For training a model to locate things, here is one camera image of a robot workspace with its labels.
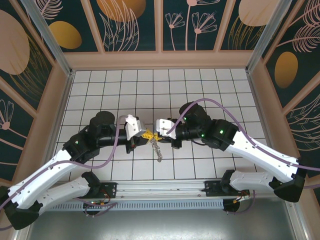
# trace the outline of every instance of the flower drawing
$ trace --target flower drawing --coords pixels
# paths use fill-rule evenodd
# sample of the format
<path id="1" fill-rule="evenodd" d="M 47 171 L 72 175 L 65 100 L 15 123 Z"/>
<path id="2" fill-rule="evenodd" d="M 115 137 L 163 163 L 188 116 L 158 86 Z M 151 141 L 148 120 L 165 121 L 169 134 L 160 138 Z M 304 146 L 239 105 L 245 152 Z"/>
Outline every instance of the flower drawing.
<path id="1" fill-rule="evenodd" d="M 192 24 L 195 32 L 194 50 L 197 50 L 198 34 L 210 33 L 217 30 L 215 13 L 203 13 L 199 18 L 199 12 L 192 14 Z"/>
<path id="2" fill-rule="evenodd" d="M 189 16 L 191 7 L 197 5 L 210 5 L 217 4 L 220 0 L 186 0 L 186 3 L 189 5 L 187 17 L 186 17 L 186 28 L 185 28 L 185 50 L 188 51 L 188 27 L 189 27 Z"/>
<path id="3" fill-rule="evenodd" d="M 8 101 L 7 105 L 5 103 L 5 101 L 3 99 L 0 100 L 0 130 L 4 130 L 4 131 L 11 131 L 14 134 L 17 134 L 18 136 L 22 137 L 22 138 L 27 138 L 26 136 L 16 132 L 15 130 L 10 128 L 10 123 L 14 114 L 14 109 L 15 109 L 15 105 L 11 102 Z M 15 145 L 11 142 L 8 142 L 2 138 L 0 138 L 0 142 L 5 143 L 11 147 L 14 147 L 16 149 L 20 149 L 23 150 L 23 147 L 20 147 L 18 145 Z"/>
<path id="4" fill-rule="evenodd" d="M 170 13 L 167 13 L 165 15 L 165 19 L 166 19 L 166 22 L 168 23 L 169 28 L 170 28 L 172 46 L 173 46 L 173 50 L 175 51 L 176 48 L 175 48 L 172 29 L 183 27 L 184 25 L 186 25 L 186 22 L 183 21 L 184 18 L 181 16 L 181 13 L 179 13 L 179 14 L 173 13 L 172 16 Z"/>

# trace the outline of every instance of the white grid floor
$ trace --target white grid floor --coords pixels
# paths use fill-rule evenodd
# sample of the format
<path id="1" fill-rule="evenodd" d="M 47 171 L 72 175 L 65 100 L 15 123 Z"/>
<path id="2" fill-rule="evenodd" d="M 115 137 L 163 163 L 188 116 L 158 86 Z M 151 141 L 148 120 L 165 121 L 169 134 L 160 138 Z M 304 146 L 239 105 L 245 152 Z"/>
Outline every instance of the white grid floor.
<path id="1" fill-rule="evenodd" d="M 115 118 L 132 114 L 152 130 L 157 119 L 177 118 L 183 104 L 201 98 L 222 103 L 251 137 L 266 144 L 244 69 L 103 70 L 76 72 L 55 151 L 101 110 L 112 112 Z M 231 121 L 213 103 L 200 105 L 211 118 Z M 131 154 L 119 146 L 113 161 L 92 171 L 101 181 L 206 179 L 221 178 L 227 169 L 263 171 L 242 157 L 190 141 L 182 142 L 179 150 L 172 149 L 169 143 L 158 145 L 163 155 L 160 163 L 150 144 L 136 148 Z M 101 149 L 100 155 L 86 164 L 100 165 L 111 148 Z M 61 181 L 72 181 L 87 171 L 77 167 Z"/>

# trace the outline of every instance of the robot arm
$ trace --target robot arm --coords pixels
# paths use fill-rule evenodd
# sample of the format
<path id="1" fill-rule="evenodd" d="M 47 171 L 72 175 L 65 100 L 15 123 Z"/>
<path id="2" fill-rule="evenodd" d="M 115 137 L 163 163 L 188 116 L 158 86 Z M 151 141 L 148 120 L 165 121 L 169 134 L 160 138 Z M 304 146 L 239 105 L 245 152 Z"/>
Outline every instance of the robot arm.
<path id="1" fill-rule="evenodd" d="M 182 106 L 179 113 L 181 114 L 190 104 Z M 286 201 L 299 201 L 305 183 L 306 170 L 287 165 L 270 155 L 275 155 L 293 164 L 304 165 L 302 159 L 284 155 L 253 138 L 251 139 L 255 145 L 252 145 L 236 125 L 224 119 L 211 119 L 198 104 L 192 106 L 183 119 L 185 123 L 180 122 L 170 133 L 168 131 L 177 119 L 158 119 L 156 121 L 156 130 L 160 137 L 163 137 L 162 142 L 171 143 L 173 148 L 179 149 L 182 147 L 182 141 L 200 139 L 210 148 L 241 156 L 267 171 L 246 173 L 227 170 L 220 182 L 224 192 L 246 189 L 273 191 Z M 266 153 L 259 150 L 257 146 L 263 148 Z"/>
<path id="2" fill-rule="evenodd" d="M 124 129 L 119 131 L 118 145 L 125 145 L 129 153 L 137 146 L 146 144 L 148 140 L 141 137 L 146 129 L 138 118 L 128 115 L 125 120 Z M 9 188 L 0 187 L 0 205 L 17 193 L 4 206 L 4 211 L 16 230 L 30 225 L 39 215 L 59 203 L 76 197 L 92 196 L 99 192 L 100 181 L 92 172 L 85 172 L 74 181 L 50 187 L 72 169 L 79 168 L 73 162 L 85 164 L 99 154 L 100 148 L 114 145 L 116 138 L 114 122 L 115 117 L 112 113 L 107 111 L 97 113 L 90 120 L 89 126 L 72 136 L 63 148 L 36 172 Z M 64 163 L 51 167 L 61 161 Z M 45 169 L 47 169 L 45 173 L 35 178 Z M 18 192 L 31 179 L 34 180 Z"/>

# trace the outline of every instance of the metal chain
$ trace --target metal chain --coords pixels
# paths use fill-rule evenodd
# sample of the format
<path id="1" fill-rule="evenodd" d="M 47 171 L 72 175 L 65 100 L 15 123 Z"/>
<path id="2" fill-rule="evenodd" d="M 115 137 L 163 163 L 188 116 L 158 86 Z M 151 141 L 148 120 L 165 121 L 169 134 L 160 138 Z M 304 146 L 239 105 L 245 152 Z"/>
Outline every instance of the metal chain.
<path id="1" fill-rule="evenodd" d="M 153 150 L 155 151 L 155 153 L 156 153 L 156 155 L 158 157 L 157 161 L 160 163 L 162 161 L 162 158 L 163 158 L 163 156 L 161 154 L 161 151 L 160 151 L 160 147 L 158 146 L 157 141 L 154 138 L 152 138 L 150 140 L 150 143 L 151 143 L 152 148 L 153 148 Z"/>

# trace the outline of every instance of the dark teal wallpaper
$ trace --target dark teal wallpaper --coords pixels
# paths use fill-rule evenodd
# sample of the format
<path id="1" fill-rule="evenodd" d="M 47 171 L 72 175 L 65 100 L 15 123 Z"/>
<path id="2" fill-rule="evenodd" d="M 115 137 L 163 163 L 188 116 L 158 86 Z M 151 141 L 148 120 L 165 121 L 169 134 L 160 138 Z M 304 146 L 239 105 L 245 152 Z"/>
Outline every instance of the dark teal wallpaper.
<path id="1" fill-rule="evenodd" d="M 225 0 L 164 0 L 163 50 L 213 50 L 225 6 Z"/>
<path id="2" fill-rule="evenodd" d="M 236 0 L 221 50 L 253 50 L 278 0 Z"/>
<path id="3" fill-rule="evenodd" d="M 291 110 L 286 119 L 300 155 L 309 158 L 312 167 L 320 168 L 320 85 Z M 319 174 L 308 171 L 309 177 Z"/>
<path id="4" fill-rule="evenodd" d="M 35 0 L 64 53 L 97 52 L 80 0 Z"/>
<path id="5" fill-rule="evenodd" d="M 46 41 L 44 41 L 44 39 L 41 36 L 41 33 L 39 32 L 38 28 L 36 27 L 36 25 L 34 24 L 34 22 L 31 20 L 30 16 L 27 14 L 27 11 L 24 7 L 24 5 L 22 4 L 22 2 L 20 0 L 17 0 L 17 2 L 19 3 L 20 7 L 22 8 L 22 10 L 24 11 L 25 15 L 29 18 L 29 21 L 31 22 L 33 28 L 35 29 L 35 31 L 38 33 L 38 35 L 41 37 L 43 43 L 45 44 L 46 48 L 48 49 L 49 53 L 51 54 L 51 56 L 53 57 L 54 60 L 56 60 L 56 57 L 53 55 L 53 53 L 51 52 L 50 48 L 48 47 Z"/>
<path id="6" fill-rule="evenodd" d="M 155 51 L 154 0 L 90 0 L 106 52 Z"/>
<path id="7" fill-rule="evenodd" d="M 283 107 L 320 71 L 319 15 L 320 4 L 306 0 L 266 63 Z"/>
<path id="8" fill-rule="evenodd" d="M 12 181 L 33 118 L 0 90 L 0 178 Z"/>
<path id="9" fill-rule="evenodd" d="M 51 69 L 12 5 L 0 4 L 0 78 L 37 109 Z"/>
<path id="10" fill-rule="evenodd" d="M 294 8 L 294 6 L 296 5 L 297 1 L 298 1 L 298 0 L 292 0 L 292 2 L 291 2 L 291 4 L 290 4 L 290 7 L 289 7 L 289 10 L 288 10 L 288 11 L 286 12 L 286 14 L 284 15 L 284 17 L 283 17 L 283 19 L 282 19 L 279 27 L 278 27 L 277 30 L 275 31 L 275 33 L 274 33 L 273 37 L 271 38 L 268 46 L 266 46 L 266 48 L 265 48 L 265 50 L 264 50 L 264 52 L 263 52 L 263 54 L 262 54 L 262 58 L 265 58 L 265 56 L 266 56 L 266 54 L 268 53 L 271 45 L 272 45 L 273 42 L 274 42 L 274 39 L 275 39 L 276 36 L 279 34 L 280 30 L 282 29 L 284 23 L 286 22 L 288 16 L 290 15 L 290 13 L 291 13 L 292 9 Z"/>

